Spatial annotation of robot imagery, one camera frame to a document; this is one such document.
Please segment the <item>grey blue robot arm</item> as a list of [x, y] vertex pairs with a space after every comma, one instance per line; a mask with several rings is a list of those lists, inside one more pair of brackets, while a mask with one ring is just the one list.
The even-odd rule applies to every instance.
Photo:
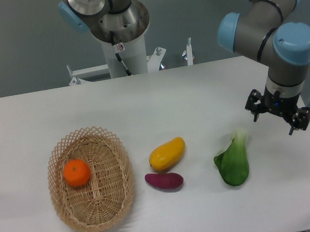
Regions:
[[[248, 0], [246, 14], [228, 13], [217, 31], [217, 42], [268, 67], [265, 91], [253, 90], [245, 105], [255, 117], [283, 118], [291, 131], [305, 130], [310, 108], [297, 106], [310, 64], [310, 26], [286, 22], [300, 0]], [[157, 72], [165, 53], [146, 55], [144, 35], [150, 18], [137, 0], [62, 0], [58, 9], [77, 32], [91, 32], [101, 43], [112, 78]]]

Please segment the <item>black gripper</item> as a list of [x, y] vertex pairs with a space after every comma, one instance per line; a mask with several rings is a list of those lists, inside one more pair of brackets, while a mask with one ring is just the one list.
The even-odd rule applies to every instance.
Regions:
[[300, 96], [300, 84], [291, 87], [266, 85], [264, 96], [252, 89], [245, 104], [245, 109], [253, 115], [254, 122], [260, 114], [266, 113], [282, 117], [290, 125], [289, 135], [294, 131], [306, 130], [310, 123], [310, 107], [297, 106]]

